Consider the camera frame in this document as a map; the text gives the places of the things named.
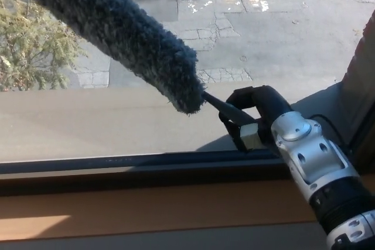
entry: asphalt road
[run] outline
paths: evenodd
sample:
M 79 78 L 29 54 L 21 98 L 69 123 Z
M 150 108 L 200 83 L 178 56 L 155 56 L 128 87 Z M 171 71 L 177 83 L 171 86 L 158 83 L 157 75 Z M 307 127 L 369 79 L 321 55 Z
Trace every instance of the asphalt road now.
M 375 0 L 136 0 L 197 50 L 207 83 L 330 77 L 340 80 Z M 70 88 L 146 85 L 94 46 L 83 46 Z

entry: window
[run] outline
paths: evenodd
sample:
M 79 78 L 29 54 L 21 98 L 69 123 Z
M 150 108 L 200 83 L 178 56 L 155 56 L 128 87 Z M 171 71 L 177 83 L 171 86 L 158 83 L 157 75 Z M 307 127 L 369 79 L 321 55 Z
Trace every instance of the window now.
M 225 100 L 269 84 L 306 117 L 329 117 L 349 141 L 336 97 L 370 16 L 362 0 L 136 1 L 197 51 L 210 93 Z M 0 193 L 288 177 L 269 151 L 236 151 L 210 105 L 178 114 L 32 0 L 2 4 Z

